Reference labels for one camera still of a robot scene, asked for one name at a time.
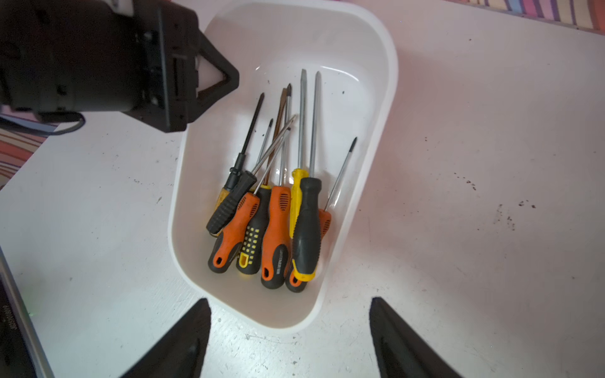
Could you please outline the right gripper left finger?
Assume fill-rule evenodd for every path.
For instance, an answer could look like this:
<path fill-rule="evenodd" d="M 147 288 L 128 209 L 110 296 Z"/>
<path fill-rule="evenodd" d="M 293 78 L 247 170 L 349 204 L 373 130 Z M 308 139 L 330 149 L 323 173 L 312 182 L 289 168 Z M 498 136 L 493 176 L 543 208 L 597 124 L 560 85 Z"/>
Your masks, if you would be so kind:
<path fill-rule="evenodd" d="M 200 299 L 124 377 L 200 377 L 210 337 L 211 309 Z"/>

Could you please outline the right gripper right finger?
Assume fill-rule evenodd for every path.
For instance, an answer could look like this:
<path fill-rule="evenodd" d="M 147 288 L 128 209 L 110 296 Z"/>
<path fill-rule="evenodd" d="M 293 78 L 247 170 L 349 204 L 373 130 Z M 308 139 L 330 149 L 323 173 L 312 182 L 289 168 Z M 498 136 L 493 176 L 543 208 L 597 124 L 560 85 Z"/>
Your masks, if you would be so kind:
<path fill-rule="evenodd" d="M 370 332 L 382 377 L 460 378 L 381 297 L 371 302 Z"/>

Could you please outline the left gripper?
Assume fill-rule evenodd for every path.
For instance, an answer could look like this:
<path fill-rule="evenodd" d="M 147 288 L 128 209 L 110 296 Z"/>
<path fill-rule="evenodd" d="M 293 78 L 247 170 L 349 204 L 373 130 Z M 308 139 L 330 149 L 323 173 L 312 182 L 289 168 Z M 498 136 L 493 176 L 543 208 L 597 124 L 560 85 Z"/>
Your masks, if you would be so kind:
<path fill-rule="evenodd" d="M 126 114 L 161 132 L 183 132 L 195 101 L 196 113 L 205 113 L 239 87 L 239 71 L 199 33 L 195 11 L 169 1 L 134 1 L 133 8 L 141 98 Z M 222 74 L 222 80 L 197 94 L 198 41 L 198 54 Z"/>

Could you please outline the white plastic storage box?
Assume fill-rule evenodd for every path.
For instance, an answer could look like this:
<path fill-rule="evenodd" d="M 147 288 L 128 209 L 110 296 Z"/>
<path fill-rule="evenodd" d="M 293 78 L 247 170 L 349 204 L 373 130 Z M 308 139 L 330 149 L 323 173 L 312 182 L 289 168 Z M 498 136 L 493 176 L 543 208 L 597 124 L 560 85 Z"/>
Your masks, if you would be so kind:
<path fill-rule="evenodd" d="M 266 332 L 299 332 L 326 296 L 393 104 L 394 42 L 370 11 L 338 1 L 235 1 L 205 35 L 238 69 L 239 87 L 184 133 L 168 231 L 173 261 L 193 288 L 234 315 Z M 315 157 L 319 198 L 332 200 L 316 277 L 299 294 L 265 288 L 260 275 L 245 276 L 236 266 L 215 273 L 208 265 L 214 238 L 206 224 L 228 169 L 253 118 L 258 128 L 245 166 L 255 166 L 286 87 L 306 130 L 291 130 L 289 151 L 277 156 L 269 182 L 291 185 L 293 170 Z"/>

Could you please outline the black yellow dotted screwdriver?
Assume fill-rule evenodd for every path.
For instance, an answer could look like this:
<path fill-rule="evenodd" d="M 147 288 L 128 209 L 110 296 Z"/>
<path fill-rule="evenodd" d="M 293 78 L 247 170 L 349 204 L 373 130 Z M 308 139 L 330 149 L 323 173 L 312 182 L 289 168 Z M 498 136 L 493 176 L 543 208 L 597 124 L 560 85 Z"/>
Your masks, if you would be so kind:
<path fill-rule="evenodd" d="M 269 185 L 269 174 L 272 172 L 276 151 L 269 156 L 266 171 L 255 195 L 260 203 L 258 210 L 247 225 L 244 242 L 237 258 L 237 269 L 244 275 L 255 275 L 262 264 L 262 241 L 269 224 L 269 201 L 272 187 Z"/>

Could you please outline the small orange screwdriver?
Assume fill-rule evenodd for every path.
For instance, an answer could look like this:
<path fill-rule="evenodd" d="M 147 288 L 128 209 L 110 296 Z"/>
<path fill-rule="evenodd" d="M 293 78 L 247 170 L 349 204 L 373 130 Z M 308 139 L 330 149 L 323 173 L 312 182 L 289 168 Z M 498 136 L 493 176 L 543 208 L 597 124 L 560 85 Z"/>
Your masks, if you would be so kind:
<path fill-rule="evenodd" d="M 335 183 L 332 186 L 332 189 L 329 193 L 329 197 L 326 201 L 326 205 L 324 206 L 324 209 L 319 210 L 319 220 L 320 220 L 320 225 L 321 225 L 321 237 L 322 238 L 324 238 L 329 231 L 329 228 L 330 228 L 330 225 L 332 222 L 332 214 L 329 212 L 329 209 L 331 206 L 334 205 L 335 202 L 338 201 L 338 197 L 340 196 L 340 185 L 342 184 L 343 175 L 345 174 L 346 169 L 348 168 L 348 163 L 351 159 L 351 155 L 353 153 L 353 150 L 354 150 L 354 147 L 355 147 L 357 141 L 358 141 L 358 138 L 355 137 L 351 143 L 350 149 L 343 162 L 341 170 L 335 180 Z M 294 293 L 301 293 L 307 286 L 307 282 L 299 281 L 298 279 L 296 279 L 296 277 L 294 276 L 293 268 L 291 268 L 289 270 L 289 277 L 285 284 L 286 284 L 286 287 Z"/>

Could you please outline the black yellow-tip screwdriver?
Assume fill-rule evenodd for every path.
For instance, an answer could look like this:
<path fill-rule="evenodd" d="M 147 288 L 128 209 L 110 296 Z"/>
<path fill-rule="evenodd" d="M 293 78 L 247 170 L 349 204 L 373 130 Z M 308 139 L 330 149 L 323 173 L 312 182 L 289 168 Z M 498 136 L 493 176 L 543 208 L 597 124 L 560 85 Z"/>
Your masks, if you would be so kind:
<path fill-rule="evenodd" d="M 310 163 L 308 177 L 299 184 L 299 215 L 293 234 L 293 273 L 299 282 L 310 282 L 315 277 L 321 250 L 321 225 L 319 220 L 318 196 L 322 189 L 321 180 L 315 175 L 315 162 L 320 108 L 321 73 L 316 72 L 314 85 L 314 110 L 312 121 Z"/>

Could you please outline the orange screwdriver long shaft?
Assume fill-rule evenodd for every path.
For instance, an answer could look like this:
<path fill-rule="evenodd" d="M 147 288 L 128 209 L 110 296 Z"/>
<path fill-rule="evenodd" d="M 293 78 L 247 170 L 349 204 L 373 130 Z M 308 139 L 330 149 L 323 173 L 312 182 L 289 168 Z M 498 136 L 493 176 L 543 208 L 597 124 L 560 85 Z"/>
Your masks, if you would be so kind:
<path fill-rule="evenodd" d="M 285 170 L 288 157 L 288 135 L 283 138 L 277 186 L 271 191 L 269 225 L 262 245 L 262 285 L 268 289 L 280 288 L 285 282 L 285 269 L 289 256 L 290 237 L 288 217 L 291 192 L 285 187 Z"/>

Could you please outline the orange black screwdriver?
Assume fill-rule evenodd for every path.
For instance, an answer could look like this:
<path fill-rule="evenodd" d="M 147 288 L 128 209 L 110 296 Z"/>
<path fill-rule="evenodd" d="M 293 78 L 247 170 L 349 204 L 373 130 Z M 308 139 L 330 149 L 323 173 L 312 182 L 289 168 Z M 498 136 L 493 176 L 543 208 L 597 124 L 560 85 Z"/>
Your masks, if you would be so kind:
<path fill-rule="evenodd" d="M 215 273 L 224 273 L 239 253 L 246 228 L 258 210 L 260 200 L 250 190 L 240 200 L 236 213 L 230 222 L 221 230 L 210 254 L 208 266 Z"/>

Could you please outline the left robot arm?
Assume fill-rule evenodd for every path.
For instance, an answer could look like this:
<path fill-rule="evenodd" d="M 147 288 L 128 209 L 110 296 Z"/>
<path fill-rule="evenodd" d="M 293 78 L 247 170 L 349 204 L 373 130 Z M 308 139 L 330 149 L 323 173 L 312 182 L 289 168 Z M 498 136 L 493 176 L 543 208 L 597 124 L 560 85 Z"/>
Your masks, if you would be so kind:
<path fill-rule="evenodd" d="M 179 4 L 1 4 L 1 103 L 44 124 L 75 132 L 87 112 L 120 112 L 182 132 L 238 86 L 238 70 Z"/>

